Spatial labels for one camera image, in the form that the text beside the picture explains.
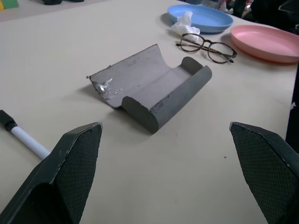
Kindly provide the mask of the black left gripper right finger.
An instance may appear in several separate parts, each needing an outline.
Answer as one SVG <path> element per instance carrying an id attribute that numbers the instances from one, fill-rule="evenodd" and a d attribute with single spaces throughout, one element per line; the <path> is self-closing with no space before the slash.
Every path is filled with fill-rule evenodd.
<path id="1" fill-rule="evenodd" d="M 299 224 L 299 154 L 278 134 L 231 122 L 244 179 L 268 224 Z"/>

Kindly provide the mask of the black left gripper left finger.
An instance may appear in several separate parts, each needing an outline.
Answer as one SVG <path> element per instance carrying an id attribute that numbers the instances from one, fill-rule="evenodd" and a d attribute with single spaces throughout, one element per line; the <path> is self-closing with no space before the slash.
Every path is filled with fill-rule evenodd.
<path id="1" fill-rule="evenodd" d="M 0 213 L 0 224 L 79 224 L 96 170 L 102 124 L 65 133 Z"/>

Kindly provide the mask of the white marker with black cap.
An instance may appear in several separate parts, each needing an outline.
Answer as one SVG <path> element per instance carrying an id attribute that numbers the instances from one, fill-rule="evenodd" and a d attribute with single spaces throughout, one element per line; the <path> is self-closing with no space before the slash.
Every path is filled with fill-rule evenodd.
<path id="1" fill-rule="evenodd" d="M 49 150 L 20 128 L 15 120 L 4 110 L 0 110 L 0 124 L 33 153 L 35 153 L 41 160 L 44 160 L 47 156 L 49 156 Z"/>

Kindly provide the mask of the grey open glasses case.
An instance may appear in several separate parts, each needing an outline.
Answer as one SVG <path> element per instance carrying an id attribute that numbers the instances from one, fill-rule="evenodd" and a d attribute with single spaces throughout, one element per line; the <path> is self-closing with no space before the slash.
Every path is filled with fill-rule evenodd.
<path id="1" fill-rule="evenodd" d="M 123 108 L 154 134 L 212 78 L 212 71 L 191 57 L 172 68 L 152 45 L 91 75 L 88 79 L 112 108 Z"/>

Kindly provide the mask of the pink plastic plate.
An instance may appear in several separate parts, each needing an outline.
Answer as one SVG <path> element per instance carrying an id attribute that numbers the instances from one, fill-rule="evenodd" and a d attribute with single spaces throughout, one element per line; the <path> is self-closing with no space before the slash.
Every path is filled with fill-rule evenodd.
<path id="1" fill-rule="evenodd" d="M 231 39 L 245 53 L 276 63 L 299 62 L 299 36 L 270 27 L 239 25 L 231 29 Z"/>

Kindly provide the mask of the tortoiseshell eyeglasses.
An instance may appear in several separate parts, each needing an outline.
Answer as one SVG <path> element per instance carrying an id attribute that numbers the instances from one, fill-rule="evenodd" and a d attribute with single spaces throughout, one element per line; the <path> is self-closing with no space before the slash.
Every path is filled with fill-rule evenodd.
<path id="1" fill-rule="evenodd" d="M 237 52 L 228 44 L 213 42 L 195 33 L 182 34 L 176 46 L 187 53 L 203 50 L 208 58 L 217 64 L 234 63 L 234 59 L 237 57 Z"/>

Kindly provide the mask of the blue plastic plate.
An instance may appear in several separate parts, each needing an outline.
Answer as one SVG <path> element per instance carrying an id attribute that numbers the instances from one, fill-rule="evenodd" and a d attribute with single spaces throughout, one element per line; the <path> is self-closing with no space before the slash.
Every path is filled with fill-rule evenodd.
<path id="1" fill-rule="evenodd" d="M 175 23 L 185 12 L 192 12 L 191 26 L 199 28 L 202 33 L 221 33 L 234 22 L 233 18 L 217 9 L 202 5 L 181 4 L 168 7 L 170 20 Z"/>

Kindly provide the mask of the crumpled white tissue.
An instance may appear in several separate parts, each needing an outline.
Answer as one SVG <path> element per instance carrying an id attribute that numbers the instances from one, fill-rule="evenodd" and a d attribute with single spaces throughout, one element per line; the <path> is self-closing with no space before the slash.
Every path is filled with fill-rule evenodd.
<path id="1" fill-rule="evenodd" d="M 192 15 L 191 11 L 186 11 L 182 16 L 177 18 L 177 22 L 172 25 L 171 29 L 178 35 L 183 34 L 200 34 L 200 29 L 192 26 Z"/>

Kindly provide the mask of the green block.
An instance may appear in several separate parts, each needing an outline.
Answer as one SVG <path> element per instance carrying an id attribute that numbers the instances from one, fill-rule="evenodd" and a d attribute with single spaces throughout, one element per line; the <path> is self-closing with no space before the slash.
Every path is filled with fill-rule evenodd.
<path id="1" fill-rule="evenodd" d="M 18 0 L 1 0 L 4 9 L 16 8 L 19 6 Z"/>

